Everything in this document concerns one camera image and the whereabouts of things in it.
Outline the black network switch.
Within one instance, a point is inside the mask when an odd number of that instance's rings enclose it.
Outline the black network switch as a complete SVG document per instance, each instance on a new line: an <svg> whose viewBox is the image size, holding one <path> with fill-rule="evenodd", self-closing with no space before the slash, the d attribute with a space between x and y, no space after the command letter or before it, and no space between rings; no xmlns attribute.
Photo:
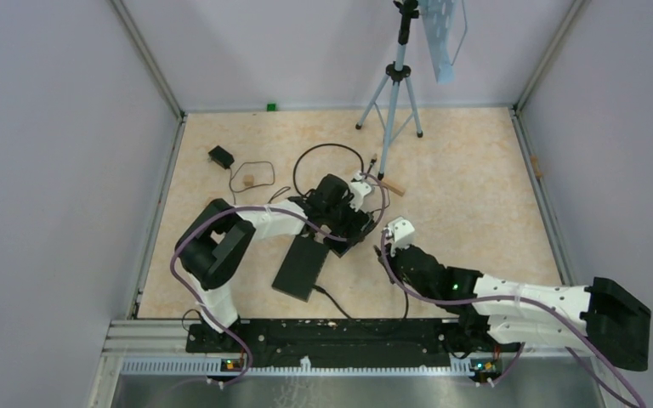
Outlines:
<svg viewBox="0 0 653 408"><path fill-rule="evenodd" d="M289 297L308 302L328 254L329 249L323 243L307 236L296 236L271 288Z"/></svg>
<svg viewBox="0 0 653 408"><path fill-rule="evenodd" d="M345 255L351 248L364 241L375 227L372 212L347 212L336 223L329 224L330 234L344 238L343 241L325 238L323 243L338 257Z"/></svg>

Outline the black power adapter with cord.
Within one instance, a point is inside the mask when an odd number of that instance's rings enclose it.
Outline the black power adapter with cord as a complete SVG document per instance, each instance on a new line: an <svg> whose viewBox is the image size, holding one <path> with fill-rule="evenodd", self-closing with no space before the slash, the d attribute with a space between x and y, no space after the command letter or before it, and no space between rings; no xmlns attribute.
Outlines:
<svg viewBox="0 0 653 408"><path fill-rule="evenodd" d="M216 163L218 166L223 168L224 170L227 170L229 172L229 181L228 181L228 189L229 192L231 193L232 201L233 204L235 205L237 203L237 195L243 192L247 192L249 190L254 190L257 188L261 187L267 187L267 186L272 186L275 184L275 167L274 164L271 161L245 161L243 162L236 170L234 170L232 167L235 163L235 158L234 156L229 153L225 148L223 148L220 145L216 145L213 147L208 153L207 153L208 160L210 162ZM233 186L233 181L236 178L236 175L243 169L245 165L248 166L257 166L257 165L268 165L271 171L271 176L272 180L270 182L265 182L265 183L260 183L256 184L255 182L250 182L248 183L245 187L243 187L240 190L236 190Z"/></svg>

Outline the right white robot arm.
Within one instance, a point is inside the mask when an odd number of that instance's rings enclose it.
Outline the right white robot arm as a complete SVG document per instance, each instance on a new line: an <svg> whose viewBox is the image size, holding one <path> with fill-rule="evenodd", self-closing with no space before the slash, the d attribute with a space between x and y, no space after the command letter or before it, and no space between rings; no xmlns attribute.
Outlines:
<svg viewBox="0 0 653 408"><path fill-rule="evenodd" d="M613 366L646 371L651 311L616 281L540 286L445 266L418 246L375 246L378 262L408 294L459 317L467 344L531 343L598 351Z"/></svg>

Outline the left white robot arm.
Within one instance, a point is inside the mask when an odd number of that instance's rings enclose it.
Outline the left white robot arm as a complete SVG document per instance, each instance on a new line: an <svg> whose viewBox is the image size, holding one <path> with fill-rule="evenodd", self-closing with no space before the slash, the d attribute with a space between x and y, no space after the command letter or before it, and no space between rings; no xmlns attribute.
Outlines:
<svg viewBox="0 0 653 408"><path fill-rule="evenodd" d="M327 256L343 256L376 226L373 214L363 208L373 191L359 173L349 182L328 174L306 195L277 203L231 206L223 199L211 201L177 240L172 259L190 277L185 286L208 325L207 341L223 352L237 344L234 324L239 314L230 281L252 243L292 237L272 287L306 302Z"/></svg>

